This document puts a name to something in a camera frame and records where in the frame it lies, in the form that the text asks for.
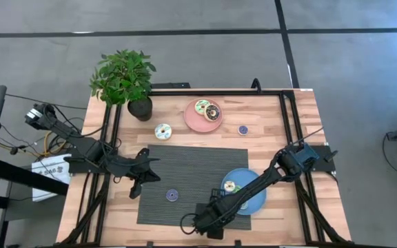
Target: wooden tabletop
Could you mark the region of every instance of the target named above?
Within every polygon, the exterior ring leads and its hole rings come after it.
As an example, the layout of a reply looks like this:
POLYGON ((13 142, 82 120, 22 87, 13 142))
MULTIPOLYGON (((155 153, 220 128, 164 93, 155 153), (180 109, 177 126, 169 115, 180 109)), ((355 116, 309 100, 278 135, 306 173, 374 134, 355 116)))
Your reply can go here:
MULTIPOLYGON (((303 134, 307 135, 319 129, 322 124, 314 92, 295 90, 295 97, 303 134)), ((126 107, 123 107, 118 133, 118 137, 123 142, 119 148, 120 154, 135 157, 137 152, 148 144, 243 148, 248 149, 249 168, 262 174, 263 170, 269 166, 273 155, 286 146, 283 118, 277 96, 210 96, 209 98, 221 106, 224 119, 221 126, 209 134, 195 133, 183 120, 183 110, 186 105, 198 98, 200 97, 153 96, 153 114, 147 122, 138 121, 130 115, 126 107), (160 123, 172 126, 173 135, 168 141, 159 141, 154 135, 154 128, 160 123), (238 134, 237 127, 240 125, 248 126, 247 136, 238 134)), ((289 101, 286 106, 292 125, 292 135, 296 140, 289 101)), ((95 98, 90 99, 83 128, 84 133, 91 132, 102 125, 104 111, 104 103, 95 98)), ((110 125, 113 123, 113 116, 114 111, 111 114, 110 125)), ((326 142, 323 132, 309 137, 306 141, 312 145, 326 142)), ((66 238, 76 225, 85 175, 78 174, 72 177, 57 236, 58 242, 66 238)), ((323 172, 314 172, 312 176, 319 209, 331 226, 343 238, 349 240, 349 230, 336 182, 323 172)), ((305 243, 293 183, 277 183, 269 187, 265 205, 252 215, 252 230, 226 229, 223 240, 210 240, 198 234, 186 236, 179 227, 138 225, 136 220, 139 198, 132 200, 128 197, 132 184, 133 181, 127 178, 122 178, 119 184, 111 183, 101 245, 138 246, 146 245, 147 241, 153 241, 154 245, 233 245, 238 239, 243 245, 302 245, 305 243)), ((87 201, 88 193, 85 195, 85 201, 87 201)), ((312 213, 308 209, 307 213, 312 239, 316 240, 312 213)), ((94 214, 90 225, 89 240, 94 239, 96 220, 97 213, 94 214)))

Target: gray floor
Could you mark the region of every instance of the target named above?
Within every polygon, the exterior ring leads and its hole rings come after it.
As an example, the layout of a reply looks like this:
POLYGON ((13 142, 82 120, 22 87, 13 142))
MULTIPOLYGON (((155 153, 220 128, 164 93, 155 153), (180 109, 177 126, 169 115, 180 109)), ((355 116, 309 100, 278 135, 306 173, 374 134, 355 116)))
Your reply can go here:
MULTIPOLYGON (((397 28, 397 1, 283 0, 288 28, 397 28)), ((0 32, 82 32, 206 28, 277 28, 274 1, 0 0, 0 32)), ((397 129, 397 33, 292 34, 301 87, 314 88, 335 158, 340 193, 355 242, 397 246, 397 173, 381 150, 397 129)), ((86 106, 101 53, 137 49, 152 55, 153 82, 193 87, 290 87, 279 34, 176 37, 0 38, 0 84, 8 92, 86 106)), ((1 122, 16 136, 43 135, 23 123, 32 103, 6 99, 1 122)), ((65 110, 84 117, 84 111, 65 110)), ((0 137, 15 142, 0 131, 0 137)), ((397 142, 387 155, 397 166, 397 142)), ((32 158, 0 159, 28 165, 32 158)), ((54 242, 60 215, 10 223, 6 244, 54 242)))

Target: gray mat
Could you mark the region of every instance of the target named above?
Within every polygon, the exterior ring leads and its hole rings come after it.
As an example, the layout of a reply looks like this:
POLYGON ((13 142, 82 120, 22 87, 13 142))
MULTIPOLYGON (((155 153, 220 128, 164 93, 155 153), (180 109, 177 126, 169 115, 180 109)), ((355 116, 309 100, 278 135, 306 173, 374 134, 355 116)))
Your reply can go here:
MULTIPOLYGON (((143 185, 138 224, 179 225, 182 216, 194 213, 197 203, 208 203, 212 188, 233 169, 248 168, 246 149, 149 145, 151 168, 160 182, 143 185), (166 192, 175 189, 179 199, 171 203, 166 192)), ((184 226, 190 226, 190 220, 184 226)), ((239 216, 225 228, 251 229, 250 216, 239 216)))

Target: black plant pot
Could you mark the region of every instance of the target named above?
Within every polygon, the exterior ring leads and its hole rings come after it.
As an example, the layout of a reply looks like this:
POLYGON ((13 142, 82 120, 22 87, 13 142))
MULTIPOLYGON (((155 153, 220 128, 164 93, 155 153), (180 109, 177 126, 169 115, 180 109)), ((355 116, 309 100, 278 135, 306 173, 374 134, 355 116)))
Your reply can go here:
POLYGON ((152 116, 152 101, 146 99, 128 102, 128 111, 139 121, 148 121, 152 116))

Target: pink plate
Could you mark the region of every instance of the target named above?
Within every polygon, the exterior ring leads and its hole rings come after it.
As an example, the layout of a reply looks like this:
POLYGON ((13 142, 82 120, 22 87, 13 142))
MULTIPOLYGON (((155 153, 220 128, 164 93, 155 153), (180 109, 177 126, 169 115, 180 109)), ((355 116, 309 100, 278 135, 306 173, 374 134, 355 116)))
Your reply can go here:
POLYGON ((223 110, 216 101, 207 98, 201 98, 201 99, 195 99, 186 106, 185 113, 183 115, 186 125, 196 132, 214 131, 216 128, 219 127, 219 125, 223 121, 223 110), (219 108, 220 116, 216 121, 208 121, 203 115, 196 112, 195 110, 196 102, 201 99, 208 100, 211 104, 214 104, 219 108))

